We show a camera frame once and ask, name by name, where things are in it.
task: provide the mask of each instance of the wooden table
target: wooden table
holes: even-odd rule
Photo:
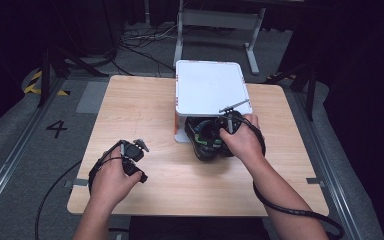
[[[113,76],[77,178],[88,173],[119,139],[142,138],[150,149],[137,163],[149,176],[138,183],[113,214],[166,216],[267,216],[252,189],[252,178],[236,157],[199,161],[190,143],[174,139],[175,79]],[[315,178],[283,90],[247,84],[253,111],[266,139],[266,157],[313,211],[329,210]],[[74,186],[68,210],[83,213],[86,186]]]

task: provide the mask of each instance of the metal frame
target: metal frame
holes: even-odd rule
[[[306,118],[306,109],[305,109],[305,100],[300,93],[293,92],[293,97],[298,103],[299,115],[302,118]],[[328,187],[332,200],[338,210],[338,215],[341,219],[342,225],[345,230],[345,234],[349,239],[363,239],[357,223],[354,219],[354,216],[351,213],[351,210],[348,206],[347,200],[345,198],[344,190],[339,182],[338,176],[333,169],[330,160],[325,154],[325,150],[320,143],[319,134],[317,133],[314,122],[312,121],[303,121],[305,123],[306,130],[310,133],[311,140],[317,151],[317,157],[320,162],[321,172],[325,177],[325,185]]]
[[[253,74],[258,74],[259,69],[254,56],[254,46],[257,41],[261,23],[263,22],[265,8],[261,8],[258,14],[228,13],[216,11],[204,11],[184,9],[183,0],[180,0],[179,14],[177,18],[177,42],[174,53],[173,66],[182,58],[183,51],[183,26],[196,25],[206,27],[225,27],[252,30],[251,41],[245,43],[245,51]]]
[[[23,154],[26,151],[34,132],[36,131],[36,128],[38,127],[39,123],[42,121],[43,117],[48,111],[49,106],[52,104],[52,101],[57,95],[58,91],[61,89],[63,82],[63,79],[57,79],[56,81],[54,81],[50,89],[49,100],[44,102],[43,106],[41,108],[37,108],[36,111],[33,113],[32,118],[30,119],[17,143],[15,144],[15,146],[9,153],[7,159],[5,160],[4,164],[2,165],[0,169],[0,195],[4,190],[6,184],[8,183],[9,179],[11,178],[12,174],[14,173],[15,168],[20,162],[21,158],[23,157]]]

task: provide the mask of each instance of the person's right hand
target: person's right hand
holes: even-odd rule
[[[142,172],[136,172],[130,177],[126,175],[123,170],[120,146],[108,154],[104,161],[110,158],[116,159],[109,160],[96,173],[92,185],[91,200],[99,199],[101,207],[112,210],[140,181]]]
[[[253,114],[245,114],[252,125],[260,129],[258,125],[258,116]],[[230,151],[242,161],[251,159],[261,159],[263,153],[260,142],[255,133],[244,123],[241,124],[238,131],[230,135],[225,129],[220,129],[220,137],[227,144]]]

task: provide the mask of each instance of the white object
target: white object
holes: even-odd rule
[[[234,109],[252,113],[248,90],[239,64],[188,61],[176,63],[176,134],[178,142],[189,142],[184,132],[186,117],[216,117],[226,107],[247,101]]]

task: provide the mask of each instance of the desk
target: desk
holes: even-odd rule
[[[174,139],[175,79],[113,76],[87,146],[78,179],[87,179],[102,153],[119,139],[142,138],[150,149],[138,162],[149,176],[113,214],[169,216],[267,216],[252,178],[236,157],[199,161],[192,145]],[[266,138],[267,158],[312,209],[328,214],[291,110],[279,86],[247,84]],[[86,186],[74,186],[68,210],[83,213]]]
[[[233,13],[233,12],[220,12],[220,11],[207,11],[201,9],[187,9],[184,8],[188,3],[184,4],[183,0],[179,3],[179,12],[177,16],[177,42],[174,52],[173,66],[176,62],[182,59],[183,52],[183,26],[195,25],[206,27],[224,27],[233,29],[243,29],[252,31],[250,41],[244,44],[245,52],[247,54],[248,62],[251,67],[252,74],[259,74],[260,71],[257,66],[257,61],[254,55],[254,46],[257,41],[258,33],[260,32],[261,23],[264,19],[264,12],[266,7],[283,6],[294,7],[294,3],[302,3],[304,0],[242,0],[242,1],[227,1],[225,3],[236,2],[238,7],[243,4],[252,4],[260,10],[258,14],[247,13]]]

